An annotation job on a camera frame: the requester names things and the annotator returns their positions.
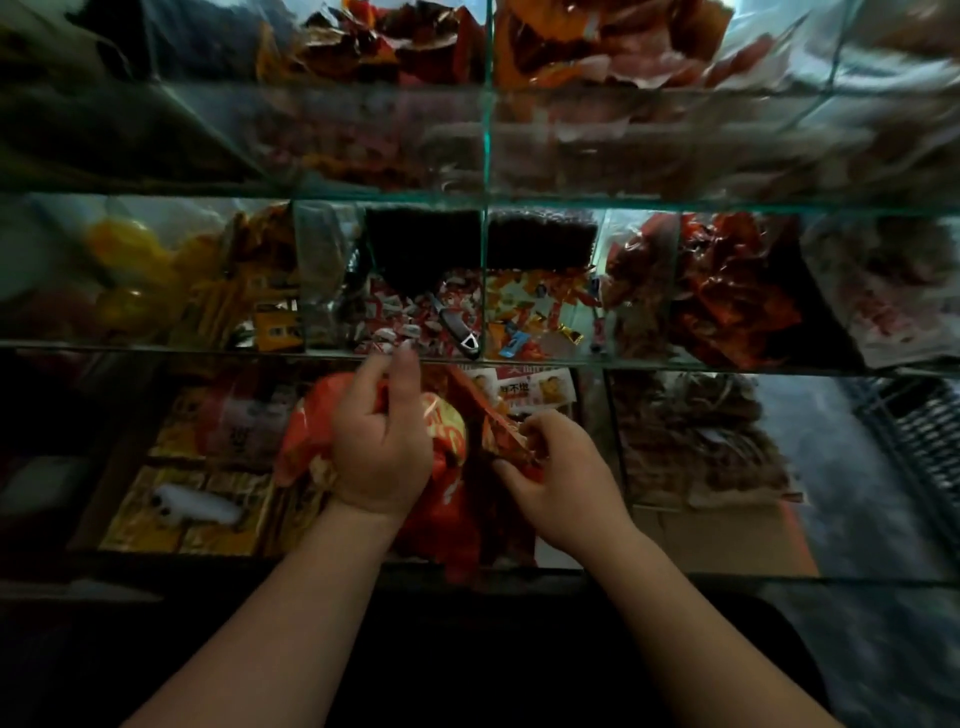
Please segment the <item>hand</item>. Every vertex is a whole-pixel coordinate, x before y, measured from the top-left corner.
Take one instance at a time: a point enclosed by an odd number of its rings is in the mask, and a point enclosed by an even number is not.
[[[624,527],[636,530],[610,468],[590,436],[556,410],[529,418],[520,432],[538,433],[546,443],[543,482],[506,460],[496,460],[493,469],[542,538],[590,569],[605,542]]]
[[[388,371],[389,413],[376,414],[377,383]],[[340,500],[400,522],[406,518],[433,467],[415,352],[372,354],[357,370],[333,414],[333,462]]]

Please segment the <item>right hand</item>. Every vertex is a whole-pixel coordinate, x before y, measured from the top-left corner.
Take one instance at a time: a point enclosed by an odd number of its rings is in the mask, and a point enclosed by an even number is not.
[[[546,443],[543,482],[523,476],[506,460],[496,460],[493,469],[548,544],[588,566],[604,543],[624,528],[635,529],[613,473],[579,425],[546,410],[527,419],[520,432],[538,433]]]

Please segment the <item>glass display case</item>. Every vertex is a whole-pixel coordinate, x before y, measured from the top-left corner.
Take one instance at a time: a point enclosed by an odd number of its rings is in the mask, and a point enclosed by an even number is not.
[[[407,346],[472,441],[577,419],[698,578],[957,583],[956,432],[909,453],[960,372],[960,15],[105,4],[0,11],[4,578],[254,582],[324,502],[298,401]],[[577,588],[488,465],[477,588]]]

